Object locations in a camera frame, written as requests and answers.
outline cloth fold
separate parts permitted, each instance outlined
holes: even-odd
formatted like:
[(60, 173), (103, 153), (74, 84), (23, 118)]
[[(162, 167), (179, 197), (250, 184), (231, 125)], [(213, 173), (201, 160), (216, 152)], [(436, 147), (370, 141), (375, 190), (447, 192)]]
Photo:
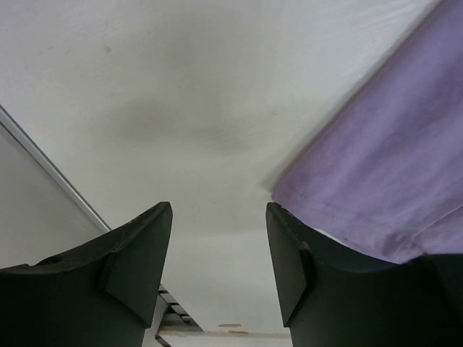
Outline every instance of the cloth fold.
[(463, 252), (462, 0), (436, 7), (273, 200), (380, 259)]

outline fabric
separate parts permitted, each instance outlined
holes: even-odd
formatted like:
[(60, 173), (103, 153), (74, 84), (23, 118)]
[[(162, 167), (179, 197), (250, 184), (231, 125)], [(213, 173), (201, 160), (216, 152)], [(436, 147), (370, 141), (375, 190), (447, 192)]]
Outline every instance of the fabric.
[(463, 252), (463, 1), (443, 1), (274, 189), (373, 257)]

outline white table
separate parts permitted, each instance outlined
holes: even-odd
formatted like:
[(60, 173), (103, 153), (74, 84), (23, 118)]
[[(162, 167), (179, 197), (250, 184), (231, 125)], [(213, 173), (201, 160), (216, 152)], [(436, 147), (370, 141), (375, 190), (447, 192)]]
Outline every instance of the white table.
[(203, 329), (285, 333), (269, 191), (432, 3), (5, 0), (0, 102), (111, 226), (172, 203)]

